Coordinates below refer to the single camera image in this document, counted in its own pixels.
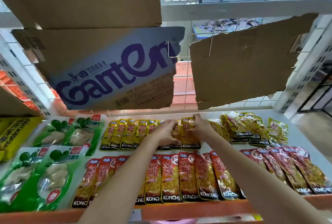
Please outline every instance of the orange shelf edge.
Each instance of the orange shelf edge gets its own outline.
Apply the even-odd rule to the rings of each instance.
[[[313,195],[304,198],[319,210],[332,209],[332,194]],[[257,213],[247,200],[135,206],[135,209],[138,208],[141,209],[142,221],[179,220]],[[50,212],[2,213],[0,214],[0,224],[76,223],[84,211],[85,209],[68,209]]]

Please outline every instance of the person's left arm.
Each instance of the person's left arm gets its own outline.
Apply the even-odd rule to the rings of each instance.
[[[153,153],[160,145],[181,144],[171,137],[174,120],[166,120],[145,137],[124,165],[103,186],[78,224],[128,223]]]

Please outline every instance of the pink object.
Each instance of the pink object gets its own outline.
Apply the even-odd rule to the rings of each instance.
[[[178,220],[178,221],[152,221],[151,224],[194,224],[196,223],[197,219],[185,219],[185,220]]]

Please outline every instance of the torn cardboard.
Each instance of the torn cardboard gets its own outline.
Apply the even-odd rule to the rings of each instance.
[[[39,116],[37,111],[27,107],[3,88],[0,88],[0,97],[0,116]]]
[[[169,107],[184,32],[184,27],[12,31],[25,49],[44,59],[37,68],[75,110]]]
[[[317,16],[294,16],[191,44],[198,109],[283,91],[298,56],[290,50]]]

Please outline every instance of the hand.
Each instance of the hand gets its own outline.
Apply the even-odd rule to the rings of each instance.
[[[176,120],[164,121],[148,136],[151,139],[150,141],[157,142],[158,146],[169,144],[181,145],[181,141],[171,136],[172,129],[177,123],[178,121]]]
[[[211,137],[218,135],[210,125],[209,121],[201,118],[200,114],[193,114],[193,117],[195,118],[195,128],[187,130],[189,134],[204,142]]]

